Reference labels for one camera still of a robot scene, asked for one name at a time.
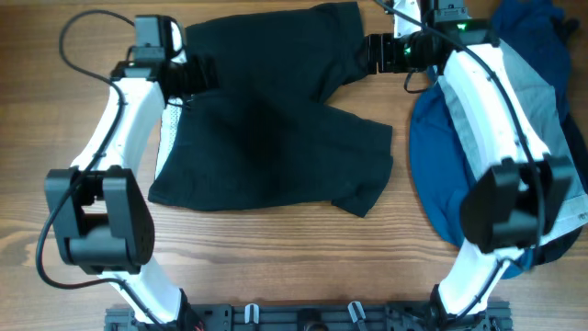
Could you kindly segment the black shorts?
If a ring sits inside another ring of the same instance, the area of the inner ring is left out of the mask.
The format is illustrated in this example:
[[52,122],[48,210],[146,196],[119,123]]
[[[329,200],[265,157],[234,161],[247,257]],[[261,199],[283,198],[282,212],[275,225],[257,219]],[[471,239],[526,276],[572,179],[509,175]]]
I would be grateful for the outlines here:
[[186,36],[206,88],[187,98],[151,202],[368,213],[390,179],[392,128],[327,103],[367,74],[357,3],[217,18]]

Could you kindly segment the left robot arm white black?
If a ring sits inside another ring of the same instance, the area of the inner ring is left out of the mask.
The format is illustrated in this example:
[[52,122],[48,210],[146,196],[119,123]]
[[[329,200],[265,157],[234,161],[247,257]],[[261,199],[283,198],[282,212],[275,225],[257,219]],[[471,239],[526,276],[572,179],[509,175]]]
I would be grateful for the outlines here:
[[[154,222],[135,178],[168,99],[189,89],[184,72],[176,54],[118,63],[105,80],[110,96],[90,141],[69,167],[52,169],[44,183],[50,214],[35,253],[40,278],[62,290],[111,284],[130,305],[139,330],[206,327],[153,257]],[[49,233],[62,261],[91,280],[61,283],[49,277],[43,266]]]

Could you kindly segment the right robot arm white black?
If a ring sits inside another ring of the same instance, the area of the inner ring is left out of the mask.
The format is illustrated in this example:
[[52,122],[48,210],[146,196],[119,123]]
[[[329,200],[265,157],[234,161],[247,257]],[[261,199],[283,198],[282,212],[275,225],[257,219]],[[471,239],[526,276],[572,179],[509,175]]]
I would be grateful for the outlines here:
[[507,269],[537,265],[575,168],[550,153],[526,118],[488,20],[456,7],[431,5],[422,13],[414,1],[382,7],[393,15],[394,31],[370,37],[371,67],[404,74],[436,67],[479,148],[483,173],[460,206],[464,242],[421,317],[431,330],[473,328],[486,317],[489,296]]

